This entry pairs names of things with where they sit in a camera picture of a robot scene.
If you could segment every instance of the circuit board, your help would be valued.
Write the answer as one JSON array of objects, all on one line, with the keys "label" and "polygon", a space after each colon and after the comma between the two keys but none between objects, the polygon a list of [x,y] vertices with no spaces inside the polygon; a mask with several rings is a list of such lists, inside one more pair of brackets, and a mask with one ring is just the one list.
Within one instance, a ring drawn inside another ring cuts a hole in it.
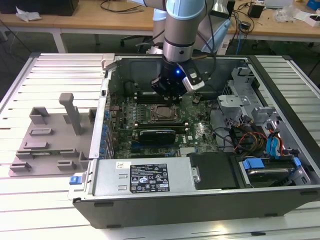
[{"label": "circuit board", "polygon": [[[110,123],[113,132],[114,158],[185,157],[188,153],[218,150],[208,123],[209,101],[196,101],[185,94],[179,104],[138,104],[134,98],[111,96]],[[139,142],[139,132],[154,129],[174,129],[171,144],[144,145]]]}]

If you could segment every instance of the power supply label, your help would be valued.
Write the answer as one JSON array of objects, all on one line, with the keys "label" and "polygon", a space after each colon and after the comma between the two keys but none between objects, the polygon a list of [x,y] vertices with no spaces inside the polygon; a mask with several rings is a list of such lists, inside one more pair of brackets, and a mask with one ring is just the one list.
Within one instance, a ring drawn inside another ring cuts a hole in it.
[{"label": "power supply label", "polygon": [[130,166],[130,192],[133,194],[169,192],[167,164]]}]

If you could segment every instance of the white slatted platform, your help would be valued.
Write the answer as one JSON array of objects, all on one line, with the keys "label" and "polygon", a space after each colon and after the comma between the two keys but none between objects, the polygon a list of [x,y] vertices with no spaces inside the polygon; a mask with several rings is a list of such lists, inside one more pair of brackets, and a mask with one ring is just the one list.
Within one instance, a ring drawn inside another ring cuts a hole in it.
[{"label": "white slatted platform", "polygon": [[[72,92],[80,112],[96,107],[99,97],[102,54],[42,54],[30,59],[8,94],[0,114],[0,239],[1,240],[165,240],[165,239],[251,239],[305,240],[320,238],[320,202],[308,203],[283,217],[250,218],[176,225],[94,229],[68,200],[69,177],[9,178],[9,165],[30,124],[32,107],[46,107],[49,113],[64,113],[59,106],[61,92]],[[287,70],[277,69],[277,73]],[[279,84],[286,84],[281,76]],[[294,87],[285,97],[305,92]],[[299,111],[305,122],[318,115]],[[251,236],[264,232],[266,236]]]},{"label": "white slatted platform", "polygon": [[[298,115],[306,129],[320,145],[320,92],[313,82],[299,69],[296,64],[278,56],[257,56],[262,66]],[[266,103],[272,101],[264,87],[260,92]]]}]

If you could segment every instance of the robotic arm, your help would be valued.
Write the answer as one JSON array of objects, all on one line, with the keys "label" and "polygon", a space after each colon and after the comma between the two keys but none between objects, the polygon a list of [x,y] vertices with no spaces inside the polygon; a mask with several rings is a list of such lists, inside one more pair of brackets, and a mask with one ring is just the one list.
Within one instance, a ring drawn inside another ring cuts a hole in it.
[{"label": "robotic arm", "polygon": [[[131,2],[167,12],[161,72],[151,81],[151,87],[169,102],[179,102],[186,92],[202,88],[210,76],[208,72],[199,72],[192,60],[192,54],[199,25],[214,8],[214,0],[131,0]],[[227,21],[227,24],[224,24],[224,35],[230,24],[230,21]]]}]

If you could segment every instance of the white paper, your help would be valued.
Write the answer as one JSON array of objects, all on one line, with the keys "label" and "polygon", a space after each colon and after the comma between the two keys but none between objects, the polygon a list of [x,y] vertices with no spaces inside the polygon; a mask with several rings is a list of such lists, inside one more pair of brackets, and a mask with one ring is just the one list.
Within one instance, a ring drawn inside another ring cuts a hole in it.
[{"label": "white paper", "polygon": [[131,166],[130,161],[117,161],[115,163],[115,169],[129,169]]},{"label": "white paper", "polygon": [[305,11],[298,11],[293,17],[295,19],[304,21],[306,18],[310,17],[312,14]]},{"label": "white paper", "polygon": [[40,14],[38,12],[27,12],[27,11],[22,11],[21,9],[19,9],[17,7],[15,7],[15,8],[16,8],[15,15],[25,22],[42,19],[42,17],[40,17]]}]

